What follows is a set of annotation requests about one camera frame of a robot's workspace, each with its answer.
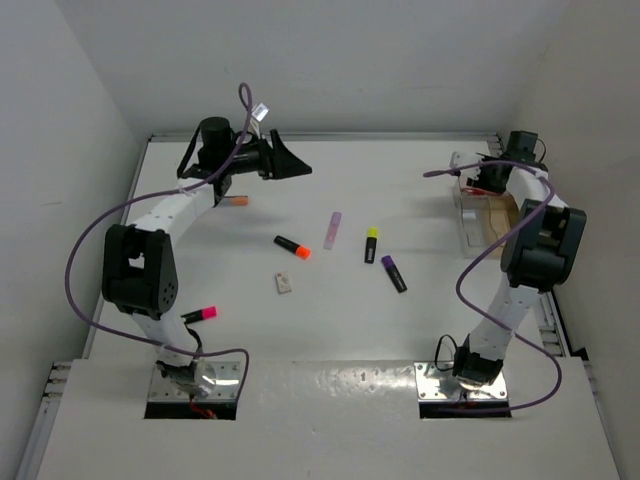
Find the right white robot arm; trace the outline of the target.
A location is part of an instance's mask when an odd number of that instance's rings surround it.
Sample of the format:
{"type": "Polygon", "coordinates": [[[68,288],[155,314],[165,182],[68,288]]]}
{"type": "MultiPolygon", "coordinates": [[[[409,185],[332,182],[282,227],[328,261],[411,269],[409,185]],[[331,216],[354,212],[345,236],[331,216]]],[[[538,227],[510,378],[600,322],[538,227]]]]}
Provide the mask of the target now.
{"type": "Polygon", "coordinates": [[[509,194],[518,208],[518,222],[503,242],[498,291],[479,325],[456,348],[453,375],[470,385],[490,385],[497,378],[530,307],[569,277],[586,227],[586,212],[552,190],[547,167],[534,153],[538,143],[536,133],[512,131],[506,151],[477,160],[468,181],[509,194]]]}

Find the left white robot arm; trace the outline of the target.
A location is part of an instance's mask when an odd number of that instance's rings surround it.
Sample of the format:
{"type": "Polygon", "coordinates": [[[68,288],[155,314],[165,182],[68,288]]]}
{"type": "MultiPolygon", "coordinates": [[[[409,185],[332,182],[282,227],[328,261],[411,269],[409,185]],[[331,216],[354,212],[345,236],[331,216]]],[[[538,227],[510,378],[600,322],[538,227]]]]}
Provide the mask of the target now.
{"type": "Polygon", "coordinates": [[[177,241],[203,214],[216,207],[233,176],[257,173],[264,180],[309,175],[309,165],[283,143],[277,130],[264,139],[242,140],[224,117],[202,120],[177,168],[178,184],[148,213],[105,235],[102,294],[128,315],[159,349],[166,372],[191,369],[202,344],[174,309],[179,279],[177,241]]]}

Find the red gel pen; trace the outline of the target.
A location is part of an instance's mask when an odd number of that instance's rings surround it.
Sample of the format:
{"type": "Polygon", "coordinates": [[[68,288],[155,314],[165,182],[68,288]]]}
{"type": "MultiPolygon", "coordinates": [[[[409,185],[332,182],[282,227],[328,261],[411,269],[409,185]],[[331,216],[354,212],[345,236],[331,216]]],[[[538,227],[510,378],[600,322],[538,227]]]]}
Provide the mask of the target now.
{"type": "Polygon", "coordinates": [[[468,195],[475,195],[475,196],[491,195],[491,192],[485,191],[483,189],[472,188],[472,187],[465,187],[461,190],[461,192],[468,195]]]}

